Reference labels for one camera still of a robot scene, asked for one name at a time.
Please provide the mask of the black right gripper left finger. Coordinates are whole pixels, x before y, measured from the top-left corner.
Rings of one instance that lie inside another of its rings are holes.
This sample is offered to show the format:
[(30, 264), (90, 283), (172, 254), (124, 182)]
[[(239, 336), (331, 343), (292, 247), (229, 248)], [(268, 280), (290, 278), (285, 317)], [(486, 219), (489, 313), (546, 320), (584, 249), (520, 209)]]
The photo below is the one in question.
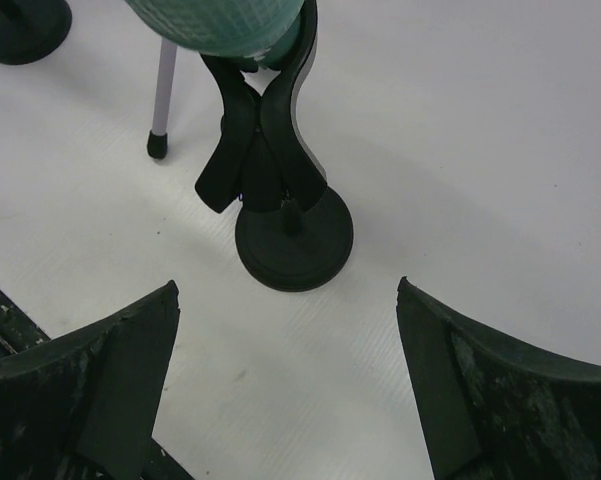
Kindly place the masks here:
[(125, 308), (0, 358), (0, 479), (177, 479), (153, 438), (178, 329), (168, 282)]

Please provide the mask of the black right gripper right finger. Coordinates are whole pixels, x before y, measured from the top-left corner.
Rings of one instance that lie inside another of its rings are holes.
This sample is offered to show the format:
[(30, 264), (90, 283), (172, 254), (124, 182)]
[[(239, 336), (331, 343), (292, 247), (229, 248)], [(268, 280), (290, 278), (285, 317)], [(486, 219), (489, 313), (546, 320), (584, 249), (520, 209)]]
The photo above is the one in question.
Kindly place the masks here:
[(533, 346), (407, 278), (397, 324), (437, 479), (601, 479), (601, 366)]

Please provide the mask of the black clip microphone stand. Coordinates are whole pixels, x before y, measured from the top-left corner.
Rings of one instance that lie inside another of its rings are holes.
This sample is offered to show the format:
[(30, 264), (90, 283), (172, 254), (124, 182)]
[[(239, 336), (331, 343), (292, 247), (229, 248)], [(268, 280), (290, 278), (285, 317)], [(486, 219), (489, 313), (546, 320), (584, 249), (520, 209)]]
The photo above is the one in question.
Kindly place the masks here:
[(351, 254), (354, 227), (296, 128), (296, 96), (313, 61), (318, 26), (304, 3), (296, 43), (262, 93), (230, 61), (203, 59), (221, 94), (218, 144), (195, 184), (213, 211), (242, 203), (235, 244), (246, 270), (278, 291), (305, 292), (332, 280)]

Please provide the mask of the lilac tripod music stand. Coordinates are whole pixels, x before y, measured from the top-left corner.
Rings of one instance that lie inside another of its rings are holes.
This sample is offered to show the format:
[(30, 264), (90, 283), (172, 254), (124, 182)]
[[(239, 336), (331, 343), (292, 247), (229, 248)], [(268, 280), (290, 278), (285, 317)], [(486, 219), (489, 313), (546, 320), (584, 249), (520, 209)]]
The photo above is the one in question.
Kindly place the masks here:
[(147, 153), (154, 160), (163, 160), (168, 152), (168, 121), (174, 81), (177, 45), (168, 39), (161, 41), (151, 129)]

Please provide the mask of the green toy microphone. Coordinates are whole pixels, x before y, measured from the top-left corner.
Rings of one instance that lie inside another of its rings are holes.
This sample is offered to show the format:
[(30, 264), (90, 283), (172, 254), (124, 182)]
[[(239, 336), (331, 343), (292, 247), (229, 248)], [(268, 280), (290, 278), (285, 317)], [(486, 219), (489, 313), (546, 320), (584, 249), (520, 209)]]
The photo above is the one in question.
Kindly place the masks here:
[(280, 71), (297, 37), (296, 0), (128, 0), (149, 29), (179, 47), (226, 58), (241, 69)]

